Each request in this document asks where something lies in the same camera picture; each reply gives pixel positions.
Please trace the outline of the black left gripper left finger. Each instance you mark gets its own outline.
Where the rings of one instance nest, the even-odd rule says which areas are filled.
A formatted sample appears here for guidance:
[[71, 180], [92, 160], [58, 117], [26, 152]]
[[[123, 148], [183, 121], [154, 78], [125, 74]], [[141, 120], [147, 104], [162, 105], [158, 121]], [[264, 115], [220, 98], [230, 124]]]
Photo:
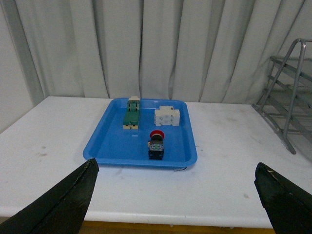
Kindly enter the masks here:
[[2, 234], [77, 234], [91, 202], [99, 167], [87, 160], [0, 225]]

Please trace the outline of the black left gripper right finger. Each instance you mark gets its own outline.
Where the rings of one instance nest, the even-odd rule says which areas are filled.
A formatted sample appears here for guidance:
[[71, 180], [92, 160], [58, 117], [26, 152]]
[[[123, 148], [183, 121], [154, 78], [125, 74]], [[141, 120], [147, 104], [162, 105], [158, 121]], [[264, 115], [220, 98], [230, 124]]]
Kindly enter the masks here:
[[312, 195], [260, 162], [255, 187], [270, 223], [277, 234], [312, 232]]

